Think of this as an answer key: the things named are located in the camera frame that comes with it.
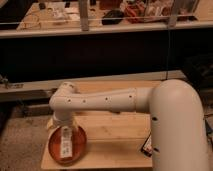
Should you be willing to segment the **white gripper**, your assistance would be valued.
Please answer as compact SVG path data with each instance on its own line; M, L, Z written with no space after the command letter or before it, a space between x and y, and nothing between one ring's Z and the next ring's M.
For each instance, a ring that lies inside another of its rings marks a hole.
M46 124L46 129L50 130L59 126L70 126L73 130L78 129L78 124L72 112L54 112Z

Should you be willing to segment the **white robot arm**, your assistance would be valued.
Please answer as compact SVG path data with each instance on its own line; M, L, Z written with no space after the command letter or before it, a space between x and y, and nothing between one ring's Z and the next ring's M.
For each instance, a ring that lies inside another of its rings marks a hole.
M188 83L172 79L150 87L79 94L64 82L52 95L56 132L51 157L68 164L86 145L83 129L73 124L79 111L147 112L151 117L153 171L210 171L202 102Z

